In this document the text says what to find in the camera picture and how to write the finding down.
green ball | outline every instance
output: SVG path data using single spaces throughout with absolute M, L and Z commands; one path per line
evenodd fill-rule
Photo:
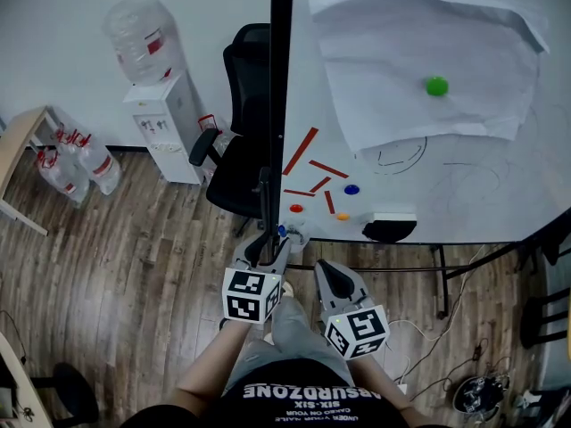
M 448 81 L 441 76 L 434 76 L 426 82 L 426 92 L 433 96 L 446 95 L 448 92 Z

gray shorts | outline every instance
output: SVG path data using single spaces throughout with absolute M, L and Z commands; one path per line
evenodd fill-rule
M 258 367 L 293 358 L 318 361 L 354 386 L 345 360 L 323 336 L 311 331 L 303 307 L 295 298 L 285 296 L 277 305 L 272 313 L 271 332 L 276 345 L 260 340 L 251 342 L 243 358 L 236 363 L 226 391 Z

marker cube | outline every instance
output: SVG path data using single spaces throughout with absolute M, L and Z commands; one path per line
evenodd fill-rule
M 325 337 L 343 358 L 350 360 L 379 350 L 389 333 L 385 310 L 379 305 L 331 316 Z
M 263 324 L 281 296 L 281 275 L 226 268 L 222 285 L 225 318 Z

blue button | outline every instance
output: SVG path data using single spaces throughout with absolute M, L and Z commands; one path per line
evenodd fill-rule
M 356 195 L 360 189 L 355 184 L 349 184 L 345 187 L 345 193 L 348 195 Z

paper sheet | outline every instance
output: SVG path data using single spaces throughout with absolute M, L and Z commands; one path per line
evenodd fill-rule
M 310 0 L 310 12 L 353 151 L 441 134 L 516 138 L 547 50 L 541 16 L 490 0 Z M 446 95 L 426 92 L 434 76 Z

